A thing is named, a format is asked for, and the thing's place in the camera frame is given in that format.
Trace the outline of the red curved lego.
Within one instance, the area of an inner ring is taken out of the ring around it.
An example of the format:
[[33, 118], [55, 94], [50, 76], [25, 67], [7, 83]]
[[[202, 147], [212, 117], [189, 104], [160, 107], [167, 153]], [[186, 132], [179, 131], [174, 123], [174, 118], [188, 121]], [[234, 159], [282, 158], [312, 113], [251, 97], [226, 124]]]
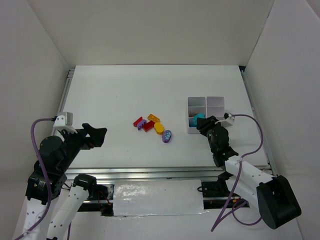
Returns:
[[143, 120], [143, 117], [142, 117], [142, 116], [139, 117], [139, 118], [133, 123], [133, 126], [134, 126], [134, 127], [137, 127], [138, 123], [139, 123], [140, 121], [142, 121], [142, 120]]

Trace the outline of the right aluminium rail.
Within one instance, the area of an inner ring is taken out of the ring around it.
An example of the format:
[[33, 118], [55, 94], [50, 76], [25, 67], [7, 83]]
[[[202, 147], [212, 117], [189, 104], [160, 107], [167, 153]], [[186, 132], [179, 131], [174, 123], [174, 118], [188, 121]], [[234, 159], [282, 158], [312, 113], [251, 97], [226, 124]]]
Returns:
[[268, 139], [267, 139], [267, 135], [266, 135], [264, 127], [262, 125], [262, 121], [261, 121], [261, 118], [260, 118], [259, 113], [258, 113], [257, 105], [256, 105], [256, 103], [254, 101], [254, 98], [253, 98], [253, 93], [250, 90], [250, 87], [248, 85], [248, 81], [247, 81], [247, 78], [246, 78], [245, 70], [246, 70], [246, 66], [242, 66], [242, 65], [239, 66], [239, 71], [240, 71], [240, 74], [241, 74], [241, 77], [242, 77], [242, 80], [243, 80], [243, 84], [244, 84], [246, 92], [247, 92], [247, 96], [248, 96], [248, 99], [249, 99], [249, 102], [250, 102], [250, 106], [251, 106], [251, 110], [252, 110], [253, 116], [258, 121], [258, 123], [259, 123], [259, 125], [260, 125], [260, 127], [262, 129], [262, 133], [263, 133], [263, 150], [264, 150], [267, 162], [270, 165], [269, 168], [271, 169], [273, 174], [278, 176], [279, 175], [279, 171], [277, 169], [277, 166], [275, 165], [274, 156], [273, 156], [272, 151], [270, 149], [270, 146], [269, 146], [269, 143], [268, 143]]

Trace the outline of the teal rounded lego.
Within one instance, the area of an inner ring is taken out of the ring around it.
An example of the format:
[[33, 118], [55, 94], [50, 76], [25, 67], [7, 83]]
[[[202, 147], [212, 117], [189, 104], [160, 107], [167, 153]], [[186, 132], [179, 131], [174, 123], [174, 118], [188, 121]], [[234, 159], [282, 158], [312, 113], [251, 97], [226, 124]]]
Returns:
[[198, 125], [198, 119], [204, 119], [205, 118], [205, 114], [204, 113], [198, 113], [193, 117], [193, 126], [197, 127]]

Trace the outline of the purple curved lego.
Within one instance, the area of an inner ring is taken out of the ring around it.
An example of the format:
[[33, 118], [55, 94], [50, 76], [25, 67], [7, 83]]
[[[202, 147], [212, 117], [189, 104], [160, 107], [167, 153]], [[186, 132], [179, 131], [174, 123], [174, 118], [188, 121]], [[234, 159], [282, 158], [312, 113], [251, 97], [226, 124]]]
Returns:
[[141, 121], [138, 122], [138, 124], [136, 126], [137, 129], [141, 130], [146, 123], [147, 123], [147, 121], [145, 119], [142, 119]]

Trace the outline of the white divided container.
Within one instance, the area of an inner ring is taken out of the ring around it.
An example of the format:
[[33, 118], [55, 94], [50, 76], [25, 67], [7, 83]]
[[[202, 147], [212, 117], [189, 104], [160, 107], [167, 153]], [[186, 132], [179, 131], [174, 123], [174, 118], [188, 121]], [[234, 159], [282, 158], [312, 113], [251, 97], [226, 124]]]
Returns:
[[199, 134], [196, 127], [189, 127], [189, 118], [193, 118], [199, 113], [204, 113], [205, 118], [214, 116], [220, 120], [225, 114], [225, 98], [223, 96], [188, 97], [185, 112], [188, 134]]

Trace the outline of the yellow oval lego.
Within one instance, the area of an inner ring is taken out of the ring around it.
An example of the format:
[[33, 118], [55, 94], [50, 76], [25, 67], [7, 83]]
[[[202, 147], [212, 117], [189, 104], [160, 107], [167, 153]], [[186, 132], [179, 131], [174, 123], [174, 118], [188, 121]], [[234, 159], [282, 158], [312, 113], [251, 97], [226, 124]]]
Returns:
[[154, 130], [158, 135], [162, 135], [163, 132], [165, 131], [165, 128], [160, 122], [156, 122], [154, 124]]

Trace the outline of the white foil sheet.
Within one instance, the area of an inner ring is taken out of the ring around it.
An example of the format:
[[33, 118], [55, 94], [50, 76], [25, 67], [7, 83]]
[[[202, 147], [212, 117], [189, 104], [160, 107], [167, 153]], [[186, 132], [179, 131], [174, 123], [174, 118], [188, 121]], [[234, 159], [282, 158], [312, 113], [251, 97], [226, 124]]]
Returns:
[[201, 181], [117, 181], [113, 190], [113, 214], [122, 217], [183, 216], [205, 212]]

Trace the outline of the purple oval flower lego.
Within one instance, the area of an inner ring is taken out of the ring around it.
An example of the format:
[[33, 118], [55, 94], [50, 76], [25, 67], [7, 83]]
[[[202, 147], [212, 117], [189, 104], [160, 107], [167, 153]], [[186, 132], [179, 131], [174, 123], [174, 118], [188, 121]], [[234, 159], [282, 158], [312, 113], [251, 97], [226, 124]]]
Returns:
[[161, 140], [163, 143], [168, 143], [172, 138], [172, 132], [170, 130], [165, 130], [163, 133], [162, 133], [162, 136], [161, 136]]

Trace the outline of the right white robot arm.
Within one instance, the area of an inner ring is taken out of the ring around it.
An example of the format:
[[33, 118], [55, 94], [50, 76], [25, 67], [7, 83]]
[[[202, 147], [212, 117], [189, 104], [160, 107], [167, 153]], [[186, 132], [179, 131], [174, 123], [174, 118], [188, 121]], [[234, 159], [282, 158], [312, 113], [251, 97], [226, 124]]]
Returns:
[[259, 220], [273, 230], [302, 214], [293, 189], [284, 176], [273, 176], [244, 160], [258, 152], [262, 144], [254, 151], [239, 155], [230, 146], [229, 132], [221, 120], [215, 116], [198, 117], [194, 124], [207, 138], [214, 164], [224, 171], [218, 176], [218, 183], [228, 198], [212, 230], [228, 216], [225, 211], [234, 194], [241, 197], [244, 205], [256, 208]]

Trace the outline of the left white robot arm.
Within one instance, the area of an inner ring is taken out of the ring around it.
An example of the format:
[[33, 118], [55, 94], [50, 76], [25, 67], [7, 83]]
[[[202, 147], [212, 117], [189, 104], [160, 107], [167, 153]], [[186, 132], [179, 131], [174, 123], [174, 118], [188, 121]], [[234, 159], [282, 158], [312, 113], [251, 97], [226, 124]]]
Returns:
[[35, 120], [30, 129], [30, 136], [37, 162], [27, 180], [26, 206], [22, 240], [60, 240], [70, 225], [83, 201], [97, 199], [103, 188], [97, 179], [81, 173], [75, 177], [62, 207], [55, 217], [52, 216], [61, 190], [67, 180], [66, 171], [81, 150], [100, 148], [105, 140], [107, 129], [94, 128], [83, 123], [81, 129], [61, 130], [62, 137], [48, 136], [37, 145], [35, 139]]

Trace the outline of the aluminium front rail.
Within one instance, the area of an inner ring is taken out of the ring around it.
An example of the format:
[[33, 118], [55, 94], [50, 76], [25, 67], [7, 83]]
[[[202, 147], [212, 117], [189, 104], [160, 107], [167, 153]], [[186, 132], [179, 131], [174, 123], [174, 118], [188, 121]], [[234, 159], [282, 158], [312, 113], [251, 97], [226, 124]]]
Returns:
[[80, 174], [97, 178], [99, 181], [117, 180], [172, 180], [172, 179], [213, 179], [222, 174], [217, 167], [150, 167], [150, 168], [71, 168], [66, 171], [68, 180]]

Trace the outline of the teal stepped lego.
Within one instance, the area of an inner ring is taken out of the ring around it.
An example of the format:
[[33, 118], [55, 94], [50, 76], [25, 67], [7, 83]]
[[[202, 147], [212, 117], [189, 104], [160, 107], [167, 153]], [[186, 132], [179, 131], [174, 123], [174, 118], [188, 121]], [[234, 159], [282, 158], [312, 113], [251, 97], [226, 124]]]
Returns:
[[195, 128], [196, 127], [196, 125], [194, 124], [194, 118], [193, 117], [189, 117], [188, 118], [188, 126], [190, 128]]

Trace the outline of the left aluminium rail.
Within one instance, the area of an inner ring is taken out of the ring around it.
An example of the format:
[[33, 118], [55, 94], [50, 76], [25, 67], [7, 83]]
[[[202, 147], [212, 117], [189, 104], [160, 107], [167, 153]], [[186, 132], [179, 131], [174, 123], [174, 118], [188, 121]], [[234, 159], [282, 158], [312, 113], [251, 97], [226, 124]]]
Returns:
[[68, 92], [69, 92], [69, 89], [70, 89], [70, 85], [72, 83], [72, 79], [73, 79], [73, 76], [74, 76], [74, 72], [75, 72], [75, 69], [72, 68], [67, 73], [66, 81], [65, 81], [65, 85], [64, 85], [62, 97], [61, 97], [61, 100], [60, 100], [60, 105], [59, 105], [59, 109], [60, 110], [64, 108], [64, 105], [65, 105], [65, 102], [66, 102], [66, 99], [67, 99], [67, 96], [68, 96]]

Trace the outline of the orange flat lego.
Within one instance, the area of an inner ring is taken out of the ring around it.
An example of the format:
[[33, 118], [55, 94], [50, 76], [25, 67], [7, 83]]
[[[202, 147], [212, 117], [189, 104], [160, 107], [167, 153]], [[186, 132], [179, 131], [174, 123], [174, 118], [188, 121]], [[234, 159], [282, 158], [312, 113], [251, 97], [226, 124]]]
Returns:
[[150, 114], [150, 115], [147, 117], [147, 119], [148, 119], [149, 121], [154, 122], [154, 123], [159, 123], [159, 122], [160, 122], [160, 119], [159, 119], [158, 117], [156, 117], [155, 115], [153, 115], [153, 114]]

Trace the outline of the aluminium rail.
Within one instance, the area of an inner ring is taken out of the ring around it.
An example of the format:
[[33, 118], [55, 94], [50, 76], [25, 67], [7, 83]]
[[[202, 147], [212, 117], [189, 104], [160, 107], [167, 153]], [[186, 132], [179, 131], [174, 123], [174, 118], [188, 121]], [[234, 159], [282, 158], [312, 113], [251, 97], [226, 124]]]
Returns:
[[150, 168], [71, 168], [66, 171], [68, 180], [80, 174], [97, 178], [99, 181], [117, 180], [172, 180], [172, 179], [213, 179], [222, 174], [217, 167], [150, 167]]
[[270, 149], [270, 146], [269, 146], [269, 143], [268, 143], [268, 139], [267, 139], [267, 135], [266, 135], [264, 127], [262, 125], [262, 121], [261, 121], [261, 118], [260, 118], [259, 113], [258, 113], [257, 105], [256, 105], [256, 103], [254, 101], [254, 98], [253, 98], [253, 93], [250, 90], [250, 87], [248, 85], [248, 81], [247, 81], [247, 78], [246, 78], [245, 70], [246, 70], [246, 66], [242, 66], [242, 65], [239, 66], [239, 71], [240, 71], [240, 74], [241, 74], [241, 77], [242, 77], [242, 80], [243, 80], [243, 84], [244, 84], [246, 92], [247, 92], [247, 96], [248, 96], [248, 99], [249, 99], [249, 102], [250, 102], [250, 106], [251, 106], [251, 110], [252, 110], [253, 116], [258, 121], [258, 123], [259, 123], [259, 125], [260, 125], [260, 127], [262, 129], [262, 133], [263, 133], [263, 150], [264, 150], [267, 162], [270, 165], [269, 168], [271, 169], [273, 174], [278, 176], [279, 175], [279, 171], [277, 169], [277, 166], [275, 165], [274, 156], [273, 156], [272, 151]]
[[70, 89], [70, 85], [72, 83], [72, 79], [73, 79], [73, 76], [74, 76], [74, 72], [75, 72], [75, 69], [72, 68], [67, 73], [66, 81], [65, 81], [65, 85], [64, 85], [62, 97], [61, 97], [61, 100], [60, 100], [60, 105], [59, 105], [59, 109], [60, 110], [64, 108], [64, 105], [65, 105], [65, 102], [66, 102], [66, 99], [67, 99], [67, 96], [68, 96], [68, 92], [69, 92], [69, 89]]

